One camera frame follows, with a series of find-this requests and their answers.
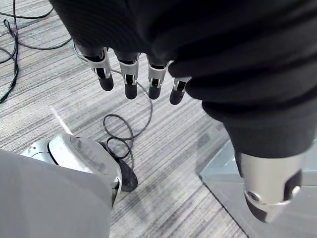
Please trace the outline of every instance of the gray panel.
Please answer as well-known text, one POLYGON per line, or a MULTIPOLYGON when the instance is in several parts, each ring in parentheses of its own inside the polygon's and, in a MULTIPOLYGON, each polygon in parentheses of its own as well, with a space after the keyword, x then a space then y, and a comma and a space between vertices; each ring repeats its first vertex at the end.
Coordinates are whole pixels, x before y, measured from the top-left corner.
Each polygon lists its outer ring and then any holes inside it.
POLYGON ((1 238, 106 238, 111 188, 94 174, 0 150, 1 238))

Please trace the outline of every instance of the electrical cord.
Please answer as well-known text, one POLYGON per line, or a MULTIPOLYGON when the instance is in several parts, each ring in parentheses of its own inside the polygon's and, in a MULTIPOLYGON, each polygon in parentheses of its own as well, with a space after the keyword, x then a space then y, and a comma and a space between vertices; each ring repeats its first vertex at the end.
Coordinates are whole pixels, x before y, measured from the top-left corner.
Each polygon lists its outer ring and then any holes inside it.
POLYGON ((6 49, 0 47, 0 51, 5 52, 7 55, 9 55, 8 58, 0 61, 0 64, 7 62, 8 60, 13 60, 14 62, 14 77, 13 80, 9 86, 9 89, 7 90, 7 92, 0 98, 0 104, 3 103, 6 98, 8 97, 8 95, 10 94, 10 92, 14 89, 15 85, 16 85, 16 81, 17 81, 17 77, 19 74, 19 66, 17 63, 17 58, 18 58, 18 53, 19 53, 19 45, 31 48, 31 49, 35 49, 35 50, 54 50, 54 49, 58 49, 60 47, 63 47, 64 45, 66 45, 68 42, 71 41, 71 38, 69 38, 68 40, 66 40, 65 42, 57 45, 57 46, 52 46, 52 47, 35 47, 35 46, 30 46, 27 45, 21 41, 19 41, 19 35, 18 35, 18 27, 17 27, 17 23, 16 23, 16 19, 17 18, 21 18, 21 19, 40 19, 40 18, 44 18, 46 16, 48 16, 52 11, 53 8, 51 8, 51 10, 43 15, 40 16, 19 16, 16 15, 16 8, 15 8, 15 2, 16 0, 13 0, 13 14, 8 14, 8 13, 4 13, 4 12, 0 12, 0 15, 4 15, 4 16, 9 16, 9 17, 13 17, 13 22, 14 22, 14 28, 15 28, 15 32, 11 29, 10 23, 7 19, 5 19, 3 21, 4 26, 8 29, 11 37, 14 39, 14 47, 13 47, 13 51, 12 53, 8 52, 6 49))
MULTIPOLYGON (((0 15, 4 15, 4 16, 9 16, 9 17, 13 17, 13 21, 14 21, 14 28, 15 28, 15 32, 12 30, 11 26, 10 26, 10 23, 7 19, 5 19, 3 21, 5 27, 8 29, 10 35, 12 36, 12 38, 14 39, 14 48, 13 48, 13 51, 12 53, 10 53, 9 51, 7 51, 6 49, 0 47, 0 50, 5 52, 7 55, 8 55, 8 58, 0 61, 0 64, 1 63, 5 63, 7 62, 8 60, 13 60, 14 62, 14 78, 9 86, 9 89, 8 91, 1 97, 0 99, 0 104, 3 103, 6 98, 8 97, 8 95, 10 94, 10 92, 14 89, 15 85, 16 85, 16 81, 17 81, 17 77, 18 77, 18 73, 19 73, 19 66, 18 66, 18 63, 17 63, 17 58, 18 58, 18 53, 19 53, 19 45, 23 45, 25 47, 28 47, 28 48, 31 48, 31 49, 36 49, 36 50, 53 50, 53 49, 58 49, 60 47, 63 47, 64 45, 66 45, 68 42, 71 41, 71 38, 69 38, 68 40, 66 40, 65 42, 57 45, 57 46, 53 46, 53 47, 34 47, 34 46, 30 46, 30 45, 27 45, 23 42, 20 42, 19 41, 19 37, 18 37, 18 27, 17 27, 17 23, 16 23, 16 19, 17 18, 21 18, 21 19, 40 19, 40 18, 44 18, 46 16, 48 16, 52 11, 53 11, 53 8, 47 12, 46 14, 44 15, 40 15, 40 16, 19 16, 19 15, 16 15, 16 8, 15 8, 15 2, 16 0, 13 0, 13 14, 8 14, 8 13, 3 13, 3 12, 0 12, 0 15)), ((77 49, 76 49, 76 46, 75 46, 75 43, 73 43, 73 48, 74 48, 74 51, 76 53, 76 55, 83 61, 86 61, 87 60, 78 53, 77 49)), ((119 73, 121 74, 120 71, 117 71, 117 70, 114 70, 114 69, 111 69, 111 71, 113 72, 116 72, 116 73, 119 73)), ((153 103, 151 101, 151 99, 149 98, 149 95, 146 91, 146 89, 140 84, 137 82, 137 84, 142 88, 142 90, 144 91, 144 93, 147 95, 147 98, 150 102, 150 115, 149 115, 149 119, 146 123, 146 125, 137 133, 137 134, 133 134, 133 131, 132 131, 132 128, 130 126, 130 124, 123 118, 121 117, 120 115, 117 115, 117 114, 108 114, 104 117, 103 119, 103 126, 104 126, 104 129, 105 129, 105 132, 110 136, 110 138, 107 139, 106 143, 105 143, 105 147, 106 147, 106 150, 116 159, 116 160, 122 160, 124 158, 126 158, 129 154, 130 154, 130 157, 131 157, 131 175, 130 177, 132 176, 132 173, 133 173, 133 170, 134 170, 134 157, 133 157, 133 153, 132 153, 132 147, 133 147, 133 143, 134 143, 134 139, 141 135, 145 130, 146 128, 149 126, 150 122, 151 122, 151 119, 152 119, 152 115, 153 115, 153 103), (109 118, 109 117, 116 117, 120 120, 123 121, 123 123, 127 126, 129 132, 130 132, 130 137, 119 137, 119 136, 115 136, 114 134, 112 134, 108 129, 107 129, 107 126, 106 126, 106 119, 109 118), (109 148, 109 142, 111 140, 118 140, 120 142, 122 142, 128 149, 128 152, 123 155, 123 156, 118 156, 116 155, 110 148, 109 148)))
POLYGON ((10 17, 15 17, 15 18, 21 18, 21 19, 40 19, 40 18, 44 18, 44 17, 50 15, 50 13, 53 10, 54 10, 54 8, 51 8, 51 10, 49 12, 47 12, 44 15, 41 15, 41 16, 17 16, 15 14, 8 14, 8 13, 4 13, 4 12, 0 12, 0 15, 10 16, 10 17))
MULTIPOLYGON (((88 62, 86 58, 84 58, 81 54, 79 54, 79 52, 77 51, 77 48, 76 48, 76 45, 75 43, 73 43, 73 49, 75 51, 75 54, 78 56, 78 58, 80 58, 81 60, 85 61, 85 62, 88 62)), ((114 70, 114 69, 110 69, 112 72, 116 72, 116 73, 119 73, 121 74, 120 71, 117 71, 117 70, 114 70)), ((134 143, 134 139, 136 137, 138 137, 139 135, 141 135, 145 130, 146 128, 149 126, 150 122, 151 122, 151 119, 152 119, 152 115, 153 115, 153 103, 152 103, 152 100, 150 99, 149 97, 149 94, 147 92, 147 90, 143 87, 142 84, 140 84, 139 82, 137 82, 137 84, 142 88, 144 94, 147 95, 147 98, 150 102, 150 115, 149 115, 149 119, 147 121, 147 123, 145 124, 145 126, 137 133, 137 134, 133 134, 133 131, 132 131, 132 128, 130 126, 130 124, 120 115, 118 114, 108 114, 104 117, 103 119, 103 126, 104 126, 104 130, 105 132, 110 136, 110 138, 107 139, 106 143, 105 143, 105 147, 106 147, 106 150, 110 153, 111 156, 113 156, 116 160, 122 160, 124 158, 126 158, 129 154, 130 154, 130 157, 131 157, 131 173, 133 172, 134 170, 134 157, 133 157, 133 153, 132 153, 132 147, 133 147, 133 143, 134 143), (119 136, 116 136, 114 134, 112 134, 107 126, 106 126, 106 119, 109 118, 109 117, 115 117, 115 118, 118 118, 120 119, 121 121, 123 121, 123 123, 127 126, 129 132, 130 132, 130 137, 119 137, 119 136), (109 142, 111 140, 118 140, 118 141, 121 141, 124 143, 124 145, 127 147, 128 149, 128 152, 123 155, 123 156, 118 156, 116 155, 110 148, 109 148, 109 142)))

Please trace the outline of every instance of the robotic hand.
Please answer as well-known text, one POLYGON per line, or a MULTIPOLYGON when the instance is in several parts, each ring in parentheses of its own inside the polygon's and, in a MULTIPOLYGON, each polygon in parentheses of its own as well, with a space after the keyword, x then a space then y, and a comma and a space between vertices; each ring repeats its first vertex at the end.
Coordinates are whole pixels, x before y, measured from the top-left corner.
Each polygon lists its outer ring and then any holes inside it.
POLYGON ((186 90, 224 123, 259 220, 271 222, 299 192, 317 123, 316 1, 51 3, 107 91, 104 47, 116 52, 129 99, 137 95, 138 52, 148 55, 152 99, 174 61, 171 103, 186 90))

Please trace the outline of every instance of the gray striped carpet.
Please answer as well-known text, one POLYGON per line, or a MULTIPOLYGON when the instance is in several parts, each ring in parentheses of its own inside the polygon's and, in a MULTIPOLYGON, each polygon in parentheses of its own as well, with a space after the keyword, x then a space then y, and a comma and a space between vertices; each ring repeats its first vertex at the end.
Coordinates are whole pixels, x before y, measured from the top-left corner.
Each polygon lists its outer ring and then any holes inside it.
MULTIPOLYGON (((17 14, 38 15, 49 10, 42 0, 22 0, 17 14)), ((11 0, 2 0, 0 11, 12 13, 11 0)), ((12 18, 7 17, 13 25, 12 18)), ((48 47, 69 35, 56 13, 42 20, 18 20, 20 40, 48 47)), ((13 41, 0 26, 0 46, 11 51, 13 41)), ((0 52, 0 59, 5 54, 0 52)), ((111 67, 119 70, 112 50, 111 67)), ((124 96, 121 76, 113 73, 114 89, 103 91, 95 75, 74 54, 72 44, 52 51, 20 47, 20 74, 14 91, 0 105, 0 148, 16 153, 32 142, 52 138, 69 129, 73 134, 105 141, 102 119, 116 113, 138 132, 149 116, 149 102, 139 89, 135 100, 124 96)), ((0 93, 13 77, 13 63, 0 65, 0 93)), ((140 57, 139 82, 148 88, 147 61, 140 57)), ((198 175, 228 140, 223 126, 209 118, 200 102, 186 95, 172 106, 173 80, 168 74, 161 97, 154 101, 153 119, 133 147, 139 187, 123 193, 112 213, 111 238, 243 238, 237 224, 202 184, 198 175)), ((111 131, 125 136, 127 128, 109 119, 111 131)), ((113 144, 118 153, 124 147, 113 144)))

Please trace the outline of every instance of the ribbed black fabric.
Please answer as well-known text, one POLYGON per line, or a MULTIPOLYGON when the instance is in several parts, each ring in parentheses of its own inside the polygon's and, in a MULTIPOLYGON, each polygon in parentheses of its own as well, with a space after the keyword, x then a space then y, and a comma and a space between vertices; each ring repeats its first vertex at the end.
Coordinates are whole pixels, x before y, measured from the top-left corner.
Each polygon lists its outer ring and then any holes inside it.
POLYGON ((51 0, 75 42, 175 60, 238 152, 305 151, 317 121, 315 0, 51 0))

